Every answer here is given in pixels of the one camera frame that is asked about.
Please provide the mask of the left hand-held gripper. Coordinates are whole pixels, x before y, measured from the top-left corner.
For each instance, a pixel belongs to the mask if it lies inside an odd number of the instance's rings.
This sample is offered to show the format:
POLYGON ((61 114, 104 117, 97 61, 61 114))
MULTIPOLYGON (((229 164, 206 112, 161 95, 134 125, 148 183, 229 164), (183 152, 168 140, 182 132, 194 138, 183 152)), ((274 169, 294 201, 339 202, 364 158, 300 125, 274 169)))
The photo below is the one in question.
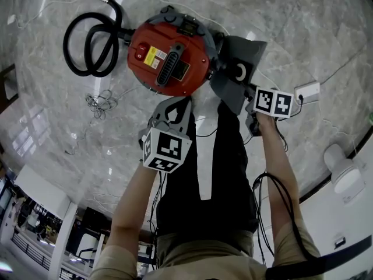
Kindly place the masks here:
POLYGON ((192 141, 185 135, 192 113, 192 97, 171 97, 158 104, 146 129, 140 132, 144 167, 172 173, 185 161, 192 141), (175 120, 169 114, 175 110, 175 120))

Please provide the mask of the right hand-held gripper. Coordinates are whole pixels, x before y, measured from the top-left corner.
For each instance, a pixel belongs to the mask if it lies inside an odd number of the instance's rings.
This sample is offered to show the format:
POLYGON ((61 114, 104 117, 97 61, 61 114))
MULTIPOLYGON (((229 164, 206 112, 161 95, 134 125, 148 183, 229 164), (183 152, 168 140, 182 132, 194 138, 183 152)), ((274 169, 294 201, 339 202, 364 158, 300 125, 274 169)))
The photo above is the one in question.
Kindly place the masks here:
POLYGON ((248 113, 245 121, 253 137, 261 136, 256 113, 266 114, 274 118, 290 118, 294 101, 292 93, 281 92, 259 87, 248 87, 244 93, 248 101, 245 111, 248 113))

